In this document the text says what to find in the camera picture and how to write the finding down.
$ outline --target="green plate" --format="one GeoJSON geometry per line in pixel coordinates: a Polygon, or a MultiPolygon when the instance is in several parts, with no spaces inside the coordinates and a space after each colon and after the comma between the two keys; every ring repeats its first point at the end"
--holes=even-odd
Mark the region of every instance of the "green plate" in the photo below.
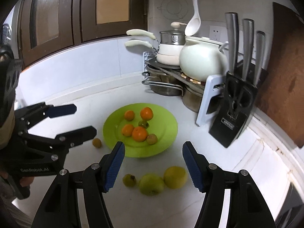
{"type": "Polygon", "coordinates": [[[177,135],[177,121],[175,117],[164,107],[156,104],[137,103],[129,104],[114,111],[103,125],[103,138],[106,145],[113,149],[117,141],[122,141],[126,146],[126,157],[145,158],[159,154],[166,150],[175,141],[177,135]],[[138,126],[141,120],[140,111],[142,108],[150,107],[153,111],[153,118],[148,121],[148,134],[156,134],[158,142],[148,145],[146,141],[136,142],[132,137],[125,137],[121,134],[121,129],[127,123],[134,127],[138,126]],[[133,121],[124,119],[127,110],[135,112],[133,121]]]}

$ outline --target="human hand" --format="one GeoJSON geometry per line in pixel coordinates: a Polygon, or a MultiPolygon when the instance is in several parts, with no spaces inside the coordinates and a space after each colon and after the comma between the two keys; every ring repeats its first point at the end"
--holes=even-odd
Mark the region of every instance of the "human hand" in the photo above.
{"type": "MultiPolygon", "coordinates": [[[[3,177],[4,179],[7,179],[9,175],[7,172],[0,170],[0,176],[3,177]]],[[[34,177],[22,177],[20,179],[20,185],[21,187],[27,187],[30,186],[34,181],[34,177]]]]}

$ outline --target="cutting board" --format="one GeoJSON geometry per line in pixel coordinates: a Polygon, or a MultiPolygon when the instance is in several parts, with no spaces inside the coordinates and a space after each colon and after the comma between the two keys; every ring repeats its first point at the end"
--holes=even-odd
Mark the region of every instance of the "cutting board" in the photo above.
{"type": "Polygon", "coordinates": [[[256,106],[278,124],[298,147],[304,145],[304,21],[273,3],[274,32],[269,73],[256,106]]]}

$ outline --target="white ladle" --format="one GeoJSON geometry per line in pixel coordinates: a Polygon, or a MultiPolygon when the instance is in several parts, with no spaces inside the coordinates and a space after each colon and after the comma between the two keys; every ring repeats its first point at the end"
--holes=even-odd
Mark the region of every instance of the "white ladle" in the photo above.
{"type": "Polygon", "coordinates": [[[192,0],[193,1],[193,8],[194,8],[194,15],[192,19],[189,21],[188,25],[186,26],[185,29],[185,35],[186,36],[192,36],[195,33],[198,32],[198,30],[201,27],[201,18],[199,14],[199,6],[197,0],[192,0]]]}

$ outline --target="knife block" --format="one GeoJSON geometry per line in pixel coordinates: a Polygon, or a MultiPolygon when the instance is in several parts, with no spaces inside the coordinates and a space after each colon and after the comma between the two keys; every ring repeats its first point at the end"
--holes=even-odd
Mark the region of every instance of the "knife block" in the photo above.
{"type": "Polygon", "coordinates": [[[238,75],[232,75],[229,72],[226,74],[226,83],[230,78],[238,80],[238,89],[247,87],[253,95],[253,101],[243,111],[233,116],[229,112],[229,107],[232,106],[232,102],[229,99],[228,85],[225,85],[224,98],[221,103],[221,108],[216,116],[209,134],[211,134],[219,143],[224,147],[229,147],[230,144],[236,140],[241,132],[246,128],[247,120],[250,118],[250,113],[254,105],[254,101],[257,95],[258,88],[253,86],[248,81],[243,81],[238,75]]]}

